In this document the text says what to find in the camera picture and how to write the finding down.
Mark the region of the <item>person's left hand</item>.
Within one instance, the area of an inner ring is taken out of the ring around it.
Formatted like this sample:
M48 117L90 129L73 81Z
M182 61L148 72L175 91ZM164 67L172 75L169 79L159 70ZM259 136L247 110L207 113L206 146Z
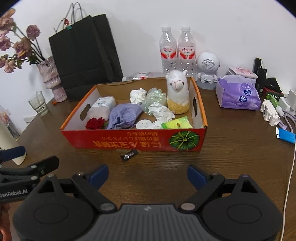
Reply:
M3 241L12 241L9 218L10 205L8 203L1 204L1 234Z

